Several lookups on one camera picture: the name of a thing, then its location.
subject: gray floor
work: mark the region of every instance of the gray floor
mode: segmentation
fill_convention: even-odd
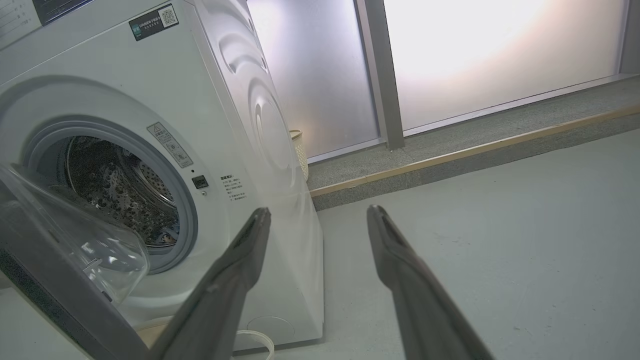
[[[0,324],[0,359],[87,359],[11,287],[0,288]]]
[[[403,358],[371,259],[365,210],[374,203],[497,359],[638,358],[638,159],[635,130],[320,211],[325,337],[276,358]]]
[[[637,102],[638,99],[640,77],[551,98],[411,136],[405,139],[404,148],[394,152],[389,152],[382,144],[311,164],[307,184],[310,190],[321,188],[433,156],[612,111]]]

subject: stainless steel drum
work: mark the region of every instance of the stainless steel drum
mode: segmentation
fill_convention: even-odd
[[[178,211],[162,179],[137,156],[111,142],[76,136],[65,159],[73,191],[135,230],[149,247],[169,247],[180,233]]]

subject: qr code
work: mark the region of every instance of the qr code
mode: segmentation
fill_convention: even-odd
[[[158,13],[160,14],[160,20],[162,21],[162,25],[164,27],[178,23],[178,19],[175,18],[173,5],[167,6],[164,9],[160,9]]]

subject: front-loading washing machine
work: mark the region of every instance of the front-loading washing machine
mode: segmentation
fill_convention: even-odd
[[[246,3],[3,3],[0,161],[140,235],[150,273],[117,305],[129,323],[174,314],[267,206],[240,328],[276,344],[320,338],[322,231]]]

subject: warning label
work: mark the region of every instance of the warning label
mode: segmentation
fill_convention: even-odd
[[[187,152],[162,124],[156,122],[155,124],[148,126],[147,130],[149,130],[149,133],[151,133],[162,144],[162,146],[167,149],[181,168],[193,165],[193,161],[191,161]]]
[[[244,192],[244,188],[240,179],[233,175],[225,175],[220,178],[220,181],[222,182],[222,186],[224,186],[225,191],[229,196],[229,200],[238,201],[246,199],[246,193]]]

